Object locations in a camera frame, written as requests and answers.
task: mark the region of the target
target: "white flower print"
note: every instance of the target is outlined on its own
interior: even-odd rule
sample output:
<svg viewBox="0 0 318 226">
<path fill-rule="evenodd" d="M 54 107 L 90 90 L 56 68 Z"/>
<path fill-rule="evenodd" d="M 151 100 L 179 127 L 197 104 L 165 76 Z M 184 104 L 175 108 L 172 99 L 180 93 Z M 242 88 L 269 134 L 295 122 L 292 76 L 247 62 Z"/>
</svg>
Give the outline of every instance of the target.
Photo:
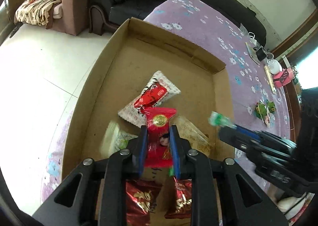
<svg viewBox="0 0 318 226">
<path fill-rule="evenodd" d="M 172 26 L 168 23 L 162 23 L 161 26 L 167 30 L 172 30 Z"/>
<path fill-rule="evenodd" d="M 238 150 L 237 153 L 236 153 L 236 156 L 238 158 L 240 158 L 242 156 L 243 152 L 241 150 Z"/>
<path fill-rule="evenodd" d="M 232 50 L 229 49 L 229 52 L 230 52 L 233 56 L 237 57 L 237 55 L 236 55 L 235 53 L 233 53 Z"/>
<path fill-rule="evenodd" d="M 182 29 L 181 25 L 178 24 L 178 23 L 173 23 L 172 26 L 175 27 L 177 30 L 181 30 Z"/>
<path fill-rule="evenodd" d="M 247 108 L 247 112 L 248 112 L 250 115 L 252 115 L 253 109 L 252 109 L 251 107 L 248 107 L 248 108 Z"/>
<path fill-rule="evenodd" d="M 220 46 L 222 47 L 222 49 L 228 49 L 227 45 L 225 45 L 224 43 L 221 43 Z"/>
<path fill-rule="evenodd" d="M 240 57 L 239 58 L 240 63 L 243 65 L 245 63 L 244 58 Z"/>
<path fill-rule="evenodd" d="M 231 58 L 230 58 L 230 61 L 231 61 L 232 64 L 234 64 L 234 65 L 236 64 L 236 61 L 235 61 L 234 58 L 231 57 Z"/>
<path fill-rule="evenodd" d="M 47 171 L 44 173 L 43 175 L 43 180 L 42 182 L 45 184 L 45 185 L 48 185 L 50 183 L 50 173 L 48 173 Z"/>
</svg>

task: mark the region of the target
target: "blue flower print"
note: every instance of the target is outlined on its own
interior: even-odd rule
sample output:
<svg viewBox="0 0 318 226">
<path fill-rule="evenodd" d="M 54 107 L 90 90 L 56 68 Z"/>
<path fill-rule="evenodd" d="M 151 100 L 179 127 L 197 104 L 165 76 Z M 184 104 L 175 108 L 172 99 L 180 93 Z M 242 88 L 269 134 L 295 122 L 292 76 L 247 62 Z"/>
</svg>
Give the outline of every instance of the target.
<svg viewBox="0 0 318 226">
<path fill-rule="evenodd" d="M 242 82 L 241 82 L 241 80 L 240 80 L 240 78 L 239 78 L 238 76 L 235 77 L 235 80 L 236 80 L 236 82 L 238 83 L 238 85 L 241 85 L 241 84 L 242 84 Z"/>
<path fill-rule="evenodd" d="M 163 13 L 165 13 L 166 11 L 163 11 L 163 10 L 157 10 L 157 11 L 155 11 L 155 14 L 163 14 Z"/>
</svg>

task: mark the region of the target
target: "red snack package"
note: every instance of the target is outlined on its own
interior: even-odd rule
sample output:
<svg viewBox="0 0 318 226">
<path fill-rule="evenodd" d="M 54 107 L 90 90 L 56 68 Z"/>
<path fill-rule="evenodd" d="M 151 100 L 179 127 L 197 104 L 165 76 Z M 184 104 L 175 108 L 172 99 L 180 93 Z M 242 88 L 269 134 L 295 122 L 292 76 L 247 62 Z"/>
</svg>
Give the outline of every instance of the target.
<svg viewBox="0 0 318 226">
<path fill-rule="evenodd" d="M 161 185 L 154 181 L 126 181 L 126 219 L 132 226 L 150 225 L 150 208 L 155 202 Z"/>
<path fill-rule="evenodd" d="M 173 165 L 169 145 L 169 120 L 176 109 L 149 107 L 147 117 L 148 152 L 145 167 L 171 167 Z"/>
<path fill-rule="evenodd" d="M 166 212 L 166 219 L 185 219 L 191 218 L 192 206 L 192 180 L 177 180 L 175 181 L 175 203 Z"/>
<path fill-rule="evenodd" d="M 153 83 L 143 90 L 139 99 L 134 103 L 134 108 L 140 113 L 144 113 L 144 109 L 147 107 L 153 107 L 159 103 L 159 101 L 167 94 L 167 89 L 163 87 L 155 78 L 152 78 L 150 82 Z"/>
</svg>

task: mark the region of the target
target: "red candy wrapper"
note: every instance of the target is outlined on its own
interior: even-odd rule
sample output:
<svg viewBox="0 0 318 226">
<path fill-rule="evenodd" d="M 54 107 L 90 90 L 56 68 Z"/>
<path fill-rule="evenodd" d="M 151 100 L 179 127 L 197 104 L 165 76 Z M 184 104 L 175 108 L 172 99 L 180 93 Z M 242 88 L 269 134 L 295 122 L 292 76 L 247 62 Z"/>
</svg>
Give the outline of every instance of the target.
<svg viewBox="0 0 318 226">
<path fill-rule="evenodd" d="M 152 78 L 151 81 L 154 82 L 149 87 L 146 86 L 140 98 L 134 103 L 134 108 L 140 113 L 144 113 L 144 109 L 147 107 L 160 104 L 160 100 L 167 94 L 167 89 L 160 85 L 156 79 Z"/>
<path fill-rule="evenodd" d="M 132 226 L 150 225 L 150 208 L 155 202 L 161 185 L 154 181 L 126 181 L 126 219 Z"/>
<path fill-rule="evenodd" d="M 175 181 L 175 203 L 166 212 L 166 219 L 185 219 L 191 218 L 192 206 L 192 180 L 177 180 Z"/>
<path fill-rule="evenodd" d="M 148 130 L 148 152 L 145 167 L 171 167 L 169 120 L 176 114 L 171 108 L 145 108 Z"/>
<path fill-rule="evenodd" d="M 120 110 L 118 115 L 137 127 L 141 127 L 147 123 L 144 115 L 145 108 L 159 106 L 179 93 L 181 93 L 180 90 L 161 71 L 157 71 L 141 94 Z"/>
</svg>

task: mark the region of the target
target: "flower pattern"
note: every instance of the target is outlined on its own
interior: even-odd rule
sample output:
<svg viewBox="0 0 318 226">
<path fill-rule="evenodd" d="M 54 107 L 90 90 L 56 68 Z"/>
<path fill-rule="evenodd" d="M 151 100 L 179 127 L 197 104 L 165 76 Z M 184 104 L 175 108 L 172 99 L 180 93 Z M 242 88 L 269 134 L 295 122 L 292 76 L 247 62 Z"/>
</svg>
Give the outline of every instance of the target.
<svg viewBox="0 0 318 226">
<path fill-rule="evenodd" d="M 162 23 L 161 26 L 167 30 L 172 30 L 172 26 L 168 23 Z"/>
<path fill-rule="evenodd" d="M 247 112 L 248 112 L 250 115 L 252 115 L 253 109 L 249 106 L 249 107 L 247 107 Z"/>
<path fill-rule="evenodd" d="M 222 47 L 222 49 L 228 49 L 228 47 L 224 43 L 221 43 L 220 46 Z"/>
<path fill-rule="evenodd" d="M 232 64 L 234 64 L 234 65 L 236 64 L 236 60 L 234 58 L 231 57 L 230 61 L 231 61 Z"/>
<path fill-rule="evenodd" d="M 172 26 L 175 27 L 177 30 L 182 30 L 181 25 L 178 23 L 173 23 Z"/>
</svg>

